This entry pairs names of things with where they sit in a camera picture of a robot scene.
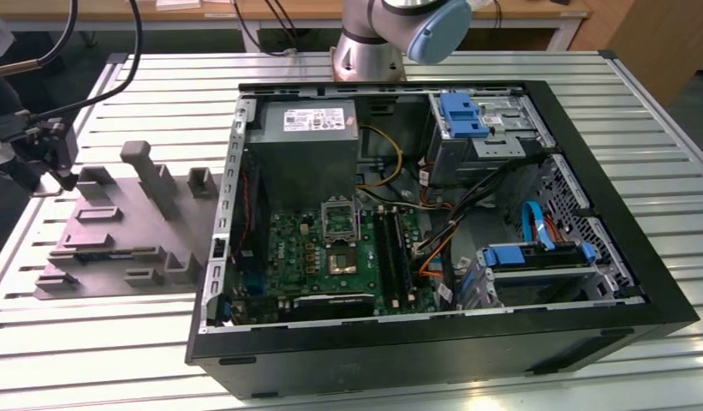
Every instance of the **wooden desk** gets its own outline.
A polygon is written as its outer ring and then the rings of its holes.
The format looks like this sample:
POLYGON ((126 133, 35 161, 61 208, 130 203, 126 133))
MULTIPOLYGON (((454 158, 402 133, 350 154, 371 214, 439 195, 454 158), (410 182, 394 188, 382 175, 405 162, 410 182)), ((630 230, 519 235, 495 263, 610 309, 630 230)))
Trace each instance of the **wooden desk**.
POLYGON ((571 49, 614 50, 661 105, 671 104, 703 64, 703 0, 586 1, 597 12, 571 49))
MULTIPOLYGON (((237 0, 257 38, 263 28, 279 28, 275 16, 262 0, 237 0)), ((343 0, 283 0, 283 6, 299 28, 341 28, 343 0)), ((579 24, 590 16, 583 0, 570 6, 549 0, 499 0, 505 28, 554 28, 550 51, 565 51, 578 32, 579 24)), ((61 31, 67 19, 69 0, 0 0, 0 17, 14 31, 61 31)), ((239 29, 233 6, 205 3, 201 9, 157 11, 155 2, 141 2, 146 30, 239 29)), ((491 28, 497 8, 485 7, 474 13, 473 28, 491 28)), ((125 0, 82 0, 79 31, 133 30, 133 14, 125 0)), ((258 48, 245 36, 246 51, 258 48)))

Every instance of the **yellow wire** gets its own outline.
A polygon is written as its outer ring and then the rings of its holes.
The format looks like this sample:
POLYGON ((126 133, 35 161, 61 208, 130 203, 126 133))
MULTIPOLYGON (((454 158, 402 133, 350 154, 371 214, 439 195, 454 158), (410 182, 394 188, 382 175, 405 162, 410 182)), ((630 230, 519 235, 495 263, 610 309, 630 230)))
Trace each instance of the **yellow wire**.
POLYGON ((395 168, 395 172, 385 180, 382 180, 381 182, 370 182, 369 184, 357 184, 355 186, 359 187, 359 188, 369 188, 369 187, 383 186, 385 184, 387 184, 389 182, 391 182, 397 178, 399 173, 402 173, 402 163, 403 163, 402 148, 399 148, 399 145, 395 143, 395 141, 387 135, 387 133, 385 133, 382 130, 379 130, 374 126, 365 126, 365 125, 362 125, 362 126, 359 126, 359 128, 369 128, 371 131, 377 132, 377 134, 379 134, 382 137, 385 137, 387 139, 389 144, 393 145, 393 147, 395 148, 395 151, 397 151, 397 168, 395 168))

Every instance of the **slotted metal table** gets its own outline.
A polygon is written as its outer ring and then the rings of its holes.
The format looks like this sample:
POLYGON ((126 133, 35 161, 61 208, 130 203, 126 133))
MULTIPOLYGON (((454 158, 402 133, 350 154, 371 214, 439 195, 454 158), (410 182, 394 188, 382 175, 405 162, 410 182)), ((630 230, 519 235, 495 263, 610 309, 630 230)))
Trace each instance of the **slotted metal table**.
MULTIPOLYGON (((122 81, 105 68, 93 94, 122 81)), ((0 410, 703 409, 703 154, 618 60, 598 53, 459 53, 411 80, 547 80, 702 320, 569 374, 242 404, 185 365, 193 294, 39 301, 34 281, 77 193, 33 199, 0 254, 0 410)), ((127 140, 171 173, 221 172, 241 83, 333 78, 327 53, 145 56, 126 92, 81 113, 78 164, 114 176, 127 140)))

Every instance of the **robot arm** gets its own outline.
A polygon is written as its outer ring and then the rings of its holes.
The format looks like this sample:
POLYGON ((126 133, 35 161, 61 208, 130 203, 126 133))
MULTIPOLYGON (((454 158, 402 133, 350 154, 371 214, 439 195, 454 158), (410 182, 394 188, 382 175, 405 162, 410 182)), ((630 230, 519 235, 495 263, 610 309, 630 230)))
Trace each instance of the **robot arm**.
MULTIPOLYGON (((14 36, 0 20, 0 57, 13 42, 14 36)), ((43 173, 71 189, 77 183, 70 171, 77 157, 75 136, 61 118, 31 122, 29 116, 15 91, 0 79, 0 174, 31 192, 37 191, 43 173)))
POLYGON ((346 0, 337 80, 403 80, 402 51, 439 63, 466 37, 471 13, 466 0, 346 0))

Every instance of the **orange wire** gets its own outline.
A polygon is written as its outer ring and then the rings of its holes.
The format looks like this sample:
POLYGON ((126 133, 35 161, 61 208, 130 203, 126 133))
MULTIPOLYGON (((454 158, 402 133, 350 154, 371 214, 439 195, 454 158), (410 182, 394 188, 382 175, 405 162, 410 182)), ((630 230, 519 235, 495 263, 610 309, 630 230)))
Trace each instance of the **orange wire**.
POLYGON ((435 248, 435 251, 433 252, 433 254, 430 254, 430 257, 427 257, 427 260, 425 262, 425 264, 422 265, 422 267, 419 268, 419 275, 423 276, 423 277, 427 277, 430 276, 434 272, 433 271, 427 271, 427 267, 430 266, 430 263, 433 262, 433 259, 435 258, 435 256, 441 253, 441 251, 443 250, 443 247, 445 245, 451 241, 453 239, 453 233, 447 236, 447 238, 443 240, 443 242, 441 242, 441 244, 438 245, 438 247, 435 248))
POLYGON ((545 222, 547 223, 547 227, 551 230, 551 234, 555 238, 555 241, 565 241, 565 238, 562 237, 562 233, 559 232, 559 229, 557 228, 555 220, 547 215, 545 216, 545 222))
POLYGON ((421 275, 422 277, 438 277, 438 278, 443 278, 443 273, 442 273, 442 272, 438 272, 438 271, 423 271, 419 275, 421 275))
MULTIPOLYGON (((434 203, 427 203, 426 200, 425 200, 425 194, 426 193, 427 193, 427 186, 423 186, 422 190, 419 191, 419 203, 423 206, 434 207, 435 204, 434 203)), ((443 208, 447 209, 447 210, 453 210, 453 204, 449 203, 447 201, 445 201, 443 202, 443 208)))

